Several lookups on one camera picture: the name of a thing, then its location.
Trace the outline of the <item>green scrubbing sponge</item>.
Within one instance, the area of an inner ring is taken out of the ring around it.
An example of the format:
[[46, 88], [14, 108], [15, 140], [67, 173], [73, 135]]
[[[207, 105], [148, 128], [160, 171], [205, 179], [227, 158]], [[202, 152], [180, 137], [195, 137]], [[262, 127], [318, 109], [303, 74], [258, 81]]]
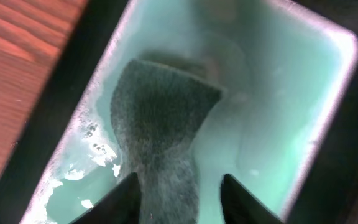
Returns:
[[198, 174], [191, 144], [220, 101], [220, 87], [160, 63], [131, 60], [111, 98], [111, 126], [136, 173], [141, 223], [196, 223]]

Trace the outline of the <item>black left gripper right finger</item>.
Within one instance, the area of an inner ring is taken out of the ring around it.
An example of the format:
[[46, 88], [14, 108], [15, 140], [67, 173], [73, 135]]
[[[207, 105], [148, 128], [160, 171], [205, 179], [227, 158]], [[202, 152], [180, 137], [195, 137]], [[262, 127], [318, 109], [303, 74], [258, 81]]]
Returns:
[[223, 175], [220, 199], [225, 224], [283, 224], [231, 174]]

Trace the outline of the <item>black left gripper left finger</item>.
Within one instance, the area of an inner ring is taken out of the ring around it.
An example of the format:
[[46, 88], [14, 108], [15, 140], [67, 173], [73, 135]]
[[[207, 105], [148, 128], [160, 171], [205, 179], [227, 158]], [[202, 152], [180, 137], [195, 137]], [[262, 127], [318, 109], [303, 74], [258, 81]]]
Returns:
[[138, 175], [125, 177], [93, 208], [73, 220], [72, 224], [138, 224], [141, 190]]

